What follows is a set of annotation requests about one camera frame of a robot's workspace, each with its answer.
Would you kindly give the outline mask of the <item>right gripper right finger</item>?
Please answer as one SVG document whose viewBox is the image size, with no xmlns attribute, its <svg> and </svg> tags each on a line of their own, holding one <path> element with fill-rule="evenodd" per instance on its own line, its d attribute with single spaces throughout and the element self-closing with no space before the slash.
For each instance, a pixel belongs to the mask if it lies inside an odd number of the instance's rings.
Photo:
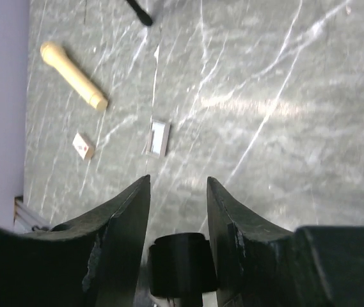
<svg viewBox="0 0 364 307">
<path fill-rule="evenodd" d="M 364 226 L 281 228 L 207 179 L 219 306 L 364 306 Z"/>
</svg>

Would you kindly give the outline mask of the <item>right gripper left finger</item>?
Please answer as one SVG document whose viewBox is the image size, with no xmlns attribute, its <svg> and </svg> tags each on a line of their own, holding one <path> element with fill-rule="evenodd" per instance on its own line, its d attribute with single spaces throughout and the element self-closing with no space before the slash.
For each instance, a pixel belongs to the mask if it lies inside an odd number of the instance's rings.
<svg viewBox="0 0 364 307">
<path fill-rule="evenodd" d="M 132 306 L 149 210 L 145 175 L 51 230 L 0 228 L 0 306 Z"/>
</svg>

